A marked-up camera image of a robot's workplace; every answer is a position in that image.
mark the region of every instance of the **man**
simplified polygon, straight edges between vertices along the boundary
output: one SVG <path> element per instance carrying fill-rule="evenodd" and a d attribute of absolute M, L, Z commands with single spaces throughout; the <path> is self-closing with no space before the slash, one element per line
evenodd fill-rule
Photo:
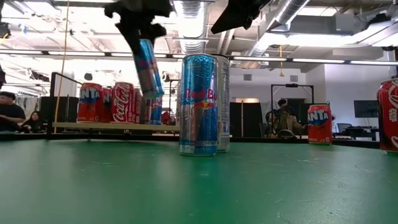
<path fill-rule="evenodd" d="M 14 103 L 15 94 L 0 92 L 0 131 L 18 131 L 25 121 L 24 110 Z"/>
<path fill-rule="evenodd" d="M 279 100 L 278 105 L 280 106 L 280 109 L 277 110 L 277 114 L 279 115 L 279 130 L 287 129 L 292 132 L 293 129 L 305 129 L 305 126 L 297 122 L 297 118 L 286 100 Z"/>

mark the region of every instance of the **ventilation duct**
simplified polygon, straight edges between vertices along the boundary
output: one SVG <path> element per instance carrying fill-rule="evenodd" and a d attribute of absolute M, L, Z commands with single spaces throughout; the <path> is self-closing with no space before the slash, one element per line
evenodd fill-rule
<path fill-rule="evenodd" d="M 205 49 L 207 3 L 200 1 L 174 1 L 180 23 L 178 34 L 189 40 L 180 40 L 185 54 L 202 53 Z"/>

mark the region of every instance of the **fluorescent light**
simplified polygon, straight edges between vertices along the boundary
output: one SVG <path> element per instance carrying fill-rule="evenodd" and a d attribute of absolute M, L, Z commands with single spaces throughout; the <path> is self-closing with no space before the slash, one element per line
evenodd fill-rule
<path fill-rule="evenodd" d="M 63 55 L 64 52 L 49 52 L 50 55 Z M 66 55 L 72 56 L 105 56 L 103 52 L 66 52 Z"/>
<path fill-rule="evenodd" d="M 378 62 L 378 61 L 350 61 L 352 65 L 390 65 L 398 66 L 398 62 Z"/>
<path fill-rule="evenodd" d="M 294 58 L 294 59 L 293 59 L 293 62 L 308 62 L 308 63 L 344 63 L 344 60 Z"/>
<path fill-rule="evenodd" d="M 173 58 L 185 58 L 186 55 L 173 55 Z"/>
<path fill-rule="evenodd" d="M 113 57 L 132 57 L 132 53 L 111 53 Z"/>
<path fill-rule="evenodd" d="M 285 62 L 286 58 L 277 57 L 241 57 L 234 56 L 232 60 L 257 61 L 257 62 Z"/>
<path fill-rule="evenodd" d="M 0 50 L 0 54 L 42 54 L 39 50 Z"/>
<path fill-rule="evenodd" d="M 155 54 L 155 58 L 166 58 L 166 54 Z"/>

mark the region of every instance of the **black monitor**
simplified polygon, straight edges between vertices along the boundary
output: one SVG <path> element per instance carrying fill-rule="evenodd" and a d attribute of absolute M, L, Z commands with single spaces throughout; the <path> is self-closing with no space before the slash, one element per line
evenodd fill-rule
<path fill-rule="evenodd" d="M 356 118 L 377 118 L 377 100 L 354 100 Z"/>

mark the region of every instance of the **white wall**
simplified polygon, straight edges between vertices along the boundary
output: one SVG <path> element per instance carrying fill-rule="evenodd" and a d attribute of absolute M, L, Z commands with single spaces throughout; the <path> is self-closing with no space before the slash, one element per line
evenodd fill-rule
<path fill-rule="evenodd" d="M 314 86 L 314 103 L 326 103 L 325 65 L 319 65 L 306 73 L 305 81 Z"/>
<path fill-rule="evenodd" d="M 389 79 L 389 67 L 325 65 L 326 99 L 336 115 L 335 123 L 378 126 L 377 118 L 355 118 L 354 100 L 376 100 L 381 82 Z"/>
<path fill-rule="evenodd" d="M 280 69 L 269 71 L 268 69 L 231 68 L 229 79 L 230 100 L 232 98 L 258 98 L 261 103 L 271 100 L 271 84 L 291 83 L 290 75 L 298 75 L 298 84 L 305 84 L 305 74 L 299 69 L 284 69 L 284 77 L 280 77 Z M 243 75 L 251 74 L 252 81 L 244 81 Z M 302 88 L 282 87 L 275 95 L 274 100 L 281 98 L 310 98 Z"/>

